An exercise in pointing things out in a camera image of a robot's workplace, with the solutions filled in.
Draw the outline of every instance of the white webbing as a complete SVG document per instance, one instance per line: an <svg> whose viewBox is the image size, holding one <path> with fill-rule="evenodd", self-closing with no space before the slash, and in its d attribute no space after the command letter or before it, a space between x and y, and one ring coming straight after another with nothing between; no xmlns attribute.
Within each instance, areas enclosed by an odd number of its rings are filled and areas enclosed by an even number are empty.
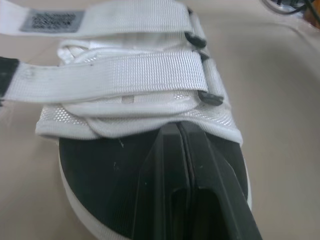
<svg viewBox="0 0 320 240"><path fill-rule="evenodd" d="M93 5L85 10L75 32L43 32L52 29L50 22L43 27L23 30L32 10L7 0L0 0L0 33L14 36L47 36L87 38L118 33L193 32L187 7L173 0L113 0Z"/></svg>
<svg viewBox="0 0 320 240"><path fill-rule="evenodd" d="M58 67L21 63L4 99L68 103L174 90L208 90L197 52L111 56Z"/></svg>

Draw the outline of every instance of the gray label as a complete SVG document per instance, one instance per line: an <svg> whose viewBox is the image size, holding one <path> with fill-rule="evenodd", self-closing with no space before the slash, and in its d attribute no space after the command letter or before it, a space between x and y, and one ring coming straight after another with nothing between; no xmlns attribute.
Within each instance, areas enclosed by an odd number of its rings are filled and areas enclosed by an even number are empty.
<svg viewBox="0 0 320 240"><path fill-rule="evenodd" d="M28 33L75 33L84 11L43 11L31 9L20 31Z"/></svg>

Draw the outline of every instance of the beige floor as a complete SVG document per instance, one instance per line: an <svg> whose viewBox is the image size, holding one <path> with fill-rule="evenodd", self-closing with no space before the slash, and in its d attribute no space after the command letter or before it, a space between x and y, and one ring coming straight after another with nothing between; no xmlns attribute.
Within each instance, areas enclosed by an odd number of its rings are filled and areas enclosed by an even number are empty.
<svg viewBox="0 0 320 240"><path fill-rule="evenodd" d="M82 8L94 0L16 0L37 8ZM320 55L258 0L188 1L242 131L253 214L265 240L320 235ZM320 43L320 37L311 36ZM58 41L0 35L0 56L55 65ZM93 240L72 212L58 147L34 134L41 107L18 103L0 121L0 239Z"/></svg>

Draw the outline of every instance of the black cable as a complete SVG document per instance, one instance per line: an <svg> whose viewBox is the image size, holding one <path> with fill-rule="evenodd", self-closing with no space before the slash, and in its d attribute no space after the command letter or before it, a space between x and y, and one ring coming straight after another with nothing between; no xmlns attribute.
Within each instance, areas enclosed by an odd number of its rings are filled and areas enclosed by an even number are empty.
<svg viewBox="0 0 320 240"><path fill-rule="evenodd" d="M296 13L299 13L299 12L307 9L307 5L304 4L293 11L283 11L281 8L272 5L269 1L270 0L262 0L264 5L267 6L270 10L272 10L273 12L275 12L277 14L281 14L281 15L292 15L292 14L296 14Z"/></svg>
<svg viewBox="0 0 320 240"><path fill-rule="evenodd" d="M306 7L311 11L315 20L320 24L320 16L310 0L304 0Z"/></svg>

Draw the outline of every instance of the buckle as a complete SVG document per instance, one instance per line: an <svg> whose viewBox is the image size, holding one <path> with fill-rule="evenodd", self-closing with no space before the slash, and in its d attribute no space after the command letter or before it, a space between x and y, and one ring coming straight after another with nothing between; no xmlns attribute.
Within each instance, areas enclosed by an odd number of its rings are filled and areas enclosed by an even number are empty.
<svg viewBox="0 0 320 240"><path fill-rule="evenodd" d="M210 58L207 54L203 53L202 51L199 51L199 50L195 50L195 51L197 51L198 54L200 55L202 63ZM223 96L218 96L218 95L201 91L201 90L198 90L198 96L202 102L212 106L216 106L216 107L223 104L225 99Z"/></svg>
<svg viewBox="0 0 320 240"><path fill-rule="evenodd" d="M193 13L193 11L188 8L189 15ZM203 49L207 46L207 41L199 36L196 36L193 32L184 32L184 36L189 43L195 46L198 49Z"/></svg>
<svg viewBox="0 0 320 240"><path fill-rule="evenodd" d="M212 105L212 106L217 107L217 106L220 106L221 104L224 103L223 96L214 95L212 93L208 93L205 91L198 90L198 96L202 102L209 104L209 105Z"/></svg>

